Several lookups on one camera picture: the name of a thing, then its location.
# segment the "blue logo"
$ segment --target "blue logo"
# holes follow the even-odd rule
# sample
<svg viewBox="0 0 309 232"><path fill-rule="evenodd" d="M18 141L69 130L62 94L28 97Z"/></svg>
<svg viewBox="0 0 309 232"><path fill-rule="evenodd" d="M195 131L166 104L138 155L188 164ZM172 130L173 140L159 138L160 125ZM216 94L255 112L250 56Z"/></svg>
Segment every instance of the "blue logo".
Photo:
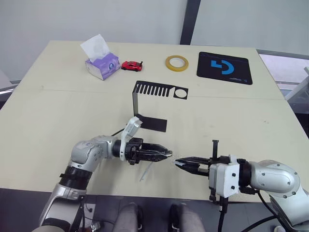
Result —
<svg viewBox="0 0 309 232"><path fill-rule="evenodd" d="M234 66L230 62L222 59L221 63L226 64L227 67L228 67L227 70L222 70L221 73L223 75L228 75L228 74L231 74L231 73L234 72ZM211 60L211 66L214 67L214 68L222 69L222 64L217 64L217 61L215 61L215 60Z"/></svg>

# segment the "beige table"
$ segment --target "beige table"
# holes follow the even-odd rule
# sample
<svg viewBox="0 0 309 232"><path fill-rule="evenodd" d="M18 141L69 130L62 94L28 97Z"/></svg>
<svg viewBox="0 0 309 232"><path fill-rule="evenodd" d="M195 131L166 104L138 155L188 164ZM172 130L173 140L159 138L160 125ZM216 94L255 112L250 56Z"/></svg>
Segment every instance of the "beige table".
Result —
<svg viewBox="0 0 309 232"><path fill-rule="evenodd" d="M121 61L143 60L142 72L117 71L106 81L90 75L80 42L50 42L0 111L0 187L52 191L80 140L110 135L132 117L136 80L189 88L187 100L139 97L140 112L168 120L167 132L140 129L136 137L173 150L172 159L131 166L104 160L88 186L89 194L208 199L208 180L175 167L188 156L210 157L212 139L219 155L252 161L277 160L294 167L309 189L309 140L288 103L249 48L109 43ZM195 75L199 51L249 59L253 85ZM181 73L164 66L167 56L189 60ZM258 201L243 194L234 201Z"/></svg>

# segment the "circular hole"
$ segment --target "circular hole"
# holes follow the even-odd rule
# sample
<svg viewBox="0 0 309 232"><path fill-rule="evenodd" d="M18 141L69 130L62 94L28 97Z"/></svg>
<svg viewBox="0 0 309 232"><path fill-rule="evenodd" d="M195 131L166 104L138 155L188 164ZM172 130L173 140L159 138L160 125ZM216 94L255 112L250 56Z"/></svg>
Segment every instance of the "circular hole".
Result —
<svg viewBox="0 0 309 232"><path fill-rule="evenodd" d="M169 63L174 67L182 67L184 65L184 61L180 58L172 58L169 60Z"/></svg>
<svg viewBox="0 0 309 232"><path fill-rule="evenodd" d="M184 98L185 96L187 96L186 91L184 91L183 89L178 89L175 91L175 94L177 97L179 98Z"/></svg>

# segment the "black cable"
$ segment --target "black cable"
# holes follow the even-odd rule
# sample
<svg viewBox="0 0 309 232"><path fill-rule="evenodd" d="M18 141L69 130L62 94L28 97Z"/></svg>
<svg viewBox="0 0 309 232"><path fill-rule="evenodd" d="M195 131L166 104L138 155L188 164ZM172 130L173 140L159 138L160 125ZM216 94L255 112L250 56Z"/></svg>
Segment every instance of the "black cable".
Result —
<svg viewBox="0 0 309 232"><path fill-rule="evenodd" d="M82 232L85 232L85 212L84 212L84 207L81 203L81 209L82 209Z"/></svg>
<svg viewBox="0 0 309 232"><path fill-rule="evenodd" d="M262 197L260 191L257 192L257 195L259 196L259 198L261 199L263 205L274 215L276 216L276 218L278 218L277 214L275 213L275 211L273 211L269 205L264 201L264 198Z"/></svg>
<svg viewBox="0 0 309 232"><path fill-rule="evenodd" d="M85 206L86 206L86 209L88 210L88 212L89 212L89 213L92 213L92 210L93 210L93 209L92 209L92 208L91 208L91 209L88 208L87 202L85 202Z"/></svg>
<svg viewBox="0 0 309 232"><path fill-rule="evenodd" d="M86 217L86 216L85 216L85 218L88 219L88 220L92 220L92 221L103 221L103 222L110 223L110 224L112 224L112 225L115 224L115 222L114 222L114 221L111 221L111 220L106 220L106 219L98 219L98 220L96 220L96 219L94 219L94 218L89 218L89 217Z"/></svg>
<svg viewBox="0 0 309 232"><path fill-rule="evenodd" d="M256 223L252 224L251 226L245 228L245 229L242 230L241 232L248 232L248 231L252 230L253 228L255 228L255 227L261 225L262 223L267 222L267 221L270 221L270 220L272 220L272 219L276 219L276 218L277 218L277 216L275 216L275 215L270 216L270 217L267 217L267 218L264 218L264 219L262 219L262 220L257 221Z"/></svg>
<svg viewBox="0 0 309 232"><path fill-rule="evenodd" d="M116 134L122 132L124 130L124 128L122 128L120 131L117 131L116 133L112 134L111 136L115 136Z"/></svg>
<svg viewBox="0 0 309 232"><path fill-rule="evenodd" d="M219 224L218 224L218 232L222 231L222 226L223 226L223 220L224 220L224 212L221 212L220 214L220 219L219 219Z"/></svg>
<svg viewBox="0 0 309 232"><path fill-rule="evenodd" d="M88 201L88 196L87 196L87 198L85 199L85 206L86 206L86 209L88 210L88 212L91 213L93 209L92 209L92 208L90 208L90 209L88 208L88 206L87 206L87 201ZM91 220L91 221L103 221L103 222L110 223L110 224L112 224L112 225L115 224L115 222L113 222L113 221L111 221L111 220L107 220L107 219L96 220L96 219L94 219L94 218L86 217L85 215L84 215L84 218L86 218L86 219L88 219L88 220Z"/></svg>

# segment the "gray pants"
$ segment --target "gray pants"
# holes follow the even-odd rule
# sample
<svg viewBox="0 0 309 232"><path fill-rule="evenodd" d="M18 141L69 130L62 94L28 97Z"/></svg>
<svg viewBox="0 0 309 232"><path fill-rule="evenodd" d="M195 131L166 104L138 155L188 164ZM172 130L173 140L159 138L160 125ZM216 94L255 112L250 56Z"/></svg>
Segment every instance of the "gray pants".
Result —
<svg viewBox="0 0 309 232"><path fill-rule="evenodd" d="M197 213L184 204L180 204L178 209L180 232L205 232L203 223ZM130 203L120 211L112 232L138 231L138 206L135 203Z"/></svg>
<svg viewBox="0 0 309 232"><path fill-rule="evenodd" d="M112 232L137 232L137 231L138 231L138 206L135 203L130 203L121 209Z"/></svg>
<svg viewBox="0 0 309 232"><path fill-rule="evenodd" d="M193 212L187 205L179 205L179 231L180 232L205 232L205 228L199 215Z"/></svg>

